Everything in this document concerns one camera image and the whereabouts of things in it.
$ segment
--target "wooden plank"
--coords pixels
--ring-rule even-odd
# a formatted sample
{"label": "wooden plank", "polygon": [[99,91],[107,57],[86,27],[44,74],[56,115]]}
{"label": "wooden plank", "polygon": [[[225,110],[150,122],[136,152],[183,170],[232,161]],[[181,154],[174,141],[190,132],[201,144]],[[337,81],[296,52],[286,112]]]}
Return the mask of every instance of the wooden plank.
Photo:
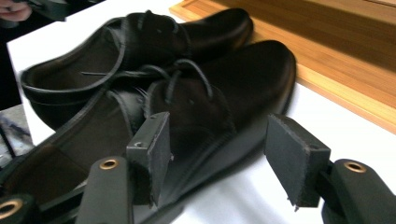
{"label": "wooden plank", "polygon": [[[360,1],[373,11],[354,7]],[[255,24],[253,42],[276,39],[295,54],[298,81],[396,133],[396,10],[350,0],[187,0],[170,8],[185,21],[241,7]]]}

